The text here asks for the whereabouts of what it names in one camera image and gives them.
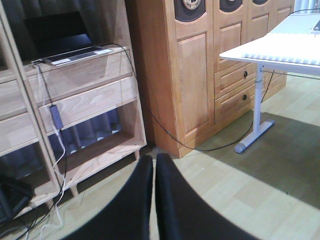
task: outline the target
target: laptop keyboard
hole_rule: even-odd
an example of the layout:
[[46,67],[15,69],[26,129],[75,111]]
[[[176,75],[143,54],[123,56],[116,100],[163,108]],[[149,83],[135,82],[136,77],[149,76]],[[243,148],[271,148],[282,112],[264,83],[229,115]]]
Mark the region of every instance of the laptop keyboard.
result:
[[56,56],[50,56],[50,57],[47,57],[47,59],[52,61],[52,62],[55,62],[55,61],[58,61],[58,60],[67,59],[67,58],[71,58],[71,57],[74,57],[74,56],[79,56],[79,55],[82,55],[82,54],[87,54],[87,53],[98,51],[98,50],[101,50],[101,48],[100,47],[96,47],[96,46],[91,46],[91,47],[87,47],[87,48],[84,48],[84,49],[79,49],[79,50],[76,50],[76,51],[70,51],[70,52],[62,53],[62,54],[59,54],[59,55],[56,55]]

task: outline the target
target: laminate floor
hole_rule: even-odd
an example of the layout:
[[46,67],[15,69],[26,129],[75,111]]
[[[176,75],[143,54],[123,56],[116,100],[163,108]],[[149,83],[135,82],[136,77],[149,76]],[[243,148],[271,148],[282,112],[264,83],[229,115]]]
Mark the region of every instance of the laminate floor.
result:
[[[247,113],[200,148],[236,140],[249,128],[252,114]],[[262,119],[269,118],[275,120],[274,126],[242,154],[235,153],[233,146],[207,153],[194,150],[174,162],[216,211],[258,238],[320,240],[320,80],[288,77],[287,86],[262,105]],[[151,147],[142,150],[154,158],[159,152],[162,150]],[[66,191],[59,208],[64,226],[45,228],[42,239],[57,240],[98,213],[136,166],[133,156],[122,164],[126,166],[119,166],[113,174],[106,169],[80,183],[77,197]],[[28,222],[45,210],[39,207],[22,219]],[[55,213],[48,222],[59,225]],[[13,226],[21,224],[16,220]],[[41,239],[40,232],[38,226],[28,239]],[[4,239],[15,239],[20,233],[16,230]],[[150,236],[159,239],[154,204]]]

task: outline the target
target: keyboard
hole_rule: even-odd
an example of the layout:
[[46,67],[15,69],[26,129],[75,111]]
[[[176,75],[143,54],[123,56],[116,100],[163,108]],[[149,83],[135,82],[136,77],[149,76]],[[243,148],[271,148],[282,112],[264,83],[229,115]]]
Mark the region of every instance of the keyboard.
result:
[[320,66],[320,34],[268,33],[243,58]]
[[92,53],[94,51],[99,51],[101,49],[102,49],[101,47],[91,46],[91,47],[87,47],[87,48],[83,48],[83,49],[79,49],[79,50],[75,50],[75,51],[62,53],[62,54],[55,55],[55,56],[46,57],[46,59],[48,59],[49,61],[55,62],[55,61],[59,61],[62,59],[68,59],[71,57]]

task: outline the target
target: wooden shelving unit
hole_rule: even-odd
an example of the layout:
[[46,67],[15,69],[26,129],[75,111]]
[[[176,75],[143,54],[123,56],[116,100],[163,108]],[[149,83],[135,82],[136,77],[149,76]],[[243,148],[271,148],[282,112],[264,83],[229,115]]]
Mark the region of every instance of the wooden shelving unit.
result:
[[[107,47],[112,52],[63,66],[39,64],[53,104],[59,109],[62,132],[109,111],[116,111],[119,118],[121,128],[116,133],[68,153],[65,190],[70,188],[74,195],[78,194],[79,182],[132,153],[138,159],[140,149],[146,145],[125,2],[110,0],[108,4],[105,1],[96,4],[101,10],[97,14],[106,18],[101,19],[105,27],[103,34],[109,37],[110,43],[123,48],[110,44]],[[39,81],[37,69],[30,62],[21,61],[1,3],[0,17],[5,26],[5,31],[0,31],[0,101],[3,103],[0,130],[5,136],[0,140],[0,157],[36,144],[43,164],[43,169],[23,178],[35,192],[32,207],[25,208],[20,213],[23,214],[42,203],[51,203],[59,193],[62,179],[53,169],[57,156],[49,138],[54,130],[48,93]],[[64,166],[63,159],[57,165],[62,175]]]
[[43,203],[51,202],[59,192],[59,183],[52,169],[51,158],[39,126],[39,115],[34,112],[33,96],[25,85],[22,64],[17,62],[17,49],[4,9],[0,3],[0,157],[10,159],[9,154],[21,151],[24,147],[34,146],[41,170],[28,170],[20,174],[21,181],[29,183],[34,189],[34,197],[23,214]]

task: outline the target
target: white metal desk leg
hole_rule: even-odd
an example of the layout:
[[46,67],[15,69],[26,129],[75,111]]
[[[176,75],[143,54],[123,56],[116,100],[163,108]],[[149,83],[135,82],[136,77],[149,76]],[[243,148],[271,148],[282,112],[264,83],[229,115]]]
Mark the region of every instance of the white metal desk leg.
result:
[[274,120],[268,119],[260,124],[260,111],[262,100],[262,88],[263,88],[263,65],[257,64],[256,66],[256,78],[255,78],[255,91],[254,91],[254,110],[253,110],[253,131],[234,146],[236,153],[240,154],[250,144],[252,144],[258,137],[260,137],[268,128],[274,124]]

